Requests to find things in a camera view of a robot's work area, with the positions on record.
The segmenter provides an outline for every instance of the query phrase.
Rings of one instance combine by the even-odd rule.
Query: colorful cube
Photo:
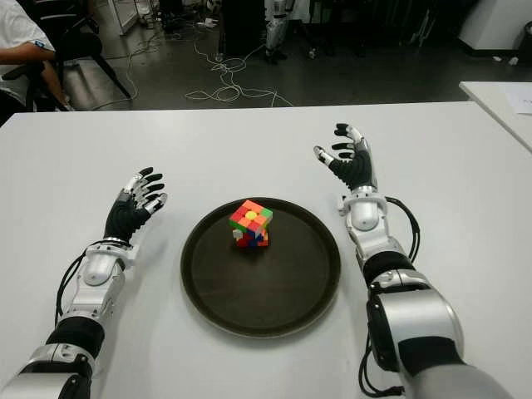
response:
[[[268,246],[266,228],[273,218],[273,212],[262,205],[247,199],[229,217],[229,225],[233,228],[233,238],[237,246],[265,247]]]

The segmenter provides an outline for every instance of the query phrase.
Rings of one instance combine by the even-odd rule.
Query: black cable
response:
[[[115,240],[111,240],[111,239],[102,239],[100,241],[96,241],[94,243],[92,243],[91,245],[89,245],[89,247],[91,247],[92,245],[96,245],[96,244],[114,244],[114,245],[117,245],[117,244],[120,244],[120,245],[125,245],[127,246],[128,248],[130,248],[131,246],[126,243],[126,242],[118,242],[118,241],[115,241]],[[59,320],[59,317],[63,315],[63,309],[62,309],[62,298],[63,298],[63,293],[65,292],[65,289],[67,288],[67,285],[71,282],[71,280],[73,279],[73,277],[77,274],[77,271],[79,270],[80,266],[81,266],[81,262],[83,261],[83,259],[85,258],[86,256],[86,251],[89,247],[86,247],[85,250],[83,251],[83,253],[78,256],[71,264],[70,266],[66,269],[66,272],[63,274],[63,277],[62,277],[62,280],[61,280],[61,283],[59,284],[59,288],[57,289],[57,295],[56,295],[56,314],[55,314],[55,317],[54,317],[54,325],[57,325],[57,321]]]
[[[367,359],[369,358],[369,355],[371,352],[372,352],[372,346],[371,346],[371,342],[370,342],[370,338],[368,334],[367,340],[366,340],[366,350],[364,352],[364,356],[362,356],[360,367],[358,368],[358,385],[360,386],[362,393],[364,393],[364,395],[366,395],[367,397],[399,397],[401,396],[405,391],[403,387],[389,387],[387,389],[380,390],[380,389],[375,388],[370,383],[369,378],[367,376]],[[362,377],[364,378],[366,384],[369,386],[372,392],[366,389],[366,386],[364,385],[364,381],[362,380]]]
[[[421,242],[421,230],[419,224],[417,223],[416,216],[414,216],[414,214],[408,209],[408,207],[404,205],[399,199],[393,197],[386,197],[386,201],[401,208],[410,220],[410,226],[412,228],[412,245],[410,248],[410,253],[408,254],[408,258],[412,263],[414,263]]]

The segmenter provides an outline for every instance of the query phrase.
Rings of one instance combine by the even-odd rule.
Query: wall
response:
[[[481,0],[462,27],[460,39],[475,50],[511,50],[532,21],[532,0]]]

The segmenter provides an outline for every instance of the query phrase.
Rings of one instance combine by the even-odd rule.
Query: round tray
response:
[[[287,201],[252,198],[273,211],[269,246],[238,248],[229,217],[245,201],[220,206],[194,228],[181,255],[190,300],[212,323],[245,337],[281,337],[327,310],[340,256],[327,227]]]

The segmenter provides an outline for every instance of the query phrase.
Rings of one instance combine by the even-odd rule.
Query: white desk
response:
[[[532,91],[532,83],[525,84]],[[532,152],[532,116],[516,114],[496,81],[463,81],[460,89]]]
[[[382,192],[416,214],[416,266],[461,317],[466,361],[528,397],[532,158],[471,102],[15,116],[0,130],[0,384],[52,330],[62,273],[101,237],[118,189],[153,165],[165,173],[170,199],[147,226],[94,397],[102,390],[103,398],[362,398],[355,375],[366,288],[335,210],[347,189],[313,154],[313,145],[337,141],[339,121],[366,134]],[[211,327],[180,285],[180,252],[195,224],[250,195],[314,212],[342,258],[330,312],[279,340]],[[408,247],[406,217],[393,207],[391,224]],[[374,364],[370,373],[377,384],[395,382]]]

